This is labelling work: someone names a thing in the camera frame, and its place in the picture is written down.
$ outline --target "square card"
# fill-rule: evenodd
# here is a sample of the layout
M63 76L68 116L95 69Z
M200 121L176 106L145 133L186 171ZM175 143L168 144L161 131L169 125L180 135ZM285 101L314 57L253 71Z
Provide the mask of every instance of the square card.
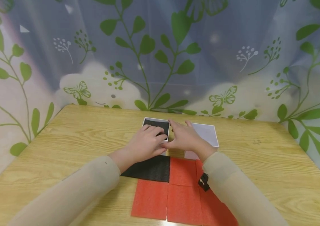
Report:
M213 147L215 148L219 147L219 142L216 136L214 125L199 124L199 123L191 123L191 124L193 125L193 128L201 138L206 140ZM191 151L186 151L184 157L186 159L199 159L199 157L194 152L191 152Z

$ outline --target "white cloud print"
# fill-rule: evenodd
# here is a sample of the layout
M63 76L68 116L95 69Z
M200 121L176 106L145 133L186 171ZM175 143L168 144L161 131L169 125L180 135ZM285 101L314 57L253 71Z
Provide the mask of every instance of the white cloud print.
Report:
M119 105L123 109L138 110L134 101L144 101L138 88L121 75L115 75L115 71L98 62L90 62L81 73L67 74L61 78L56 98L64 104Z

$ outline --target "person's right hand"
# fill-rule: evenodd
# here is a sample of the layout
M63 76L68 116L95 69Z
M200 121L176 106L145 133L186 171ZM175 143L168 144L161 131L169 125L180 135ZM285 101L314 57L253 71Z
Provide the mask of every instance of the person's right hand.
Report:
M209 144L196 133L190 121L185 121L186 125L182 125L172 119L169 119L169 122L174 131L175 138L171 142L162 143L162 147L196 152L198 147Z
M212 147L210 143L196 133L190 121L185 121L186 125L182 125L172 119L169 119L169 122L175 138L171 142L162 143L161 147L195 152L202 162L216 152L216 148Z

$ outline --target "curtain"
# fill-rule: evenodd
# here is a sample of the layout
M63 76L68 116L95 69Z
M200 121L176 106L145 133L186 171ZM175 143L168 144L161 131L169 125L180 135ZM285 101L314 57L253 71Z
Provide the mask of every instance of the curtain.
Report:
M320 0L0 0L0 173L67 104L281 123L320 169Z

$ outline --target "sleeve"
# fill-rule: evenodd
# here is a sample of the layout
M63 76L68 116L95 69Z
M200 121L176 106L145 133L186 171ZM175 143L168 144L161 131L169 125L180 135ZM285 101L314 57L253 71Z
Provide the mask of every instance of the sleeve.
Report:
M277 209L224 153L215 152L203 164L208 184L239 225L288 225Z
M115 188L120 170L98 157L30 202L8 226L68 226L96 198Z

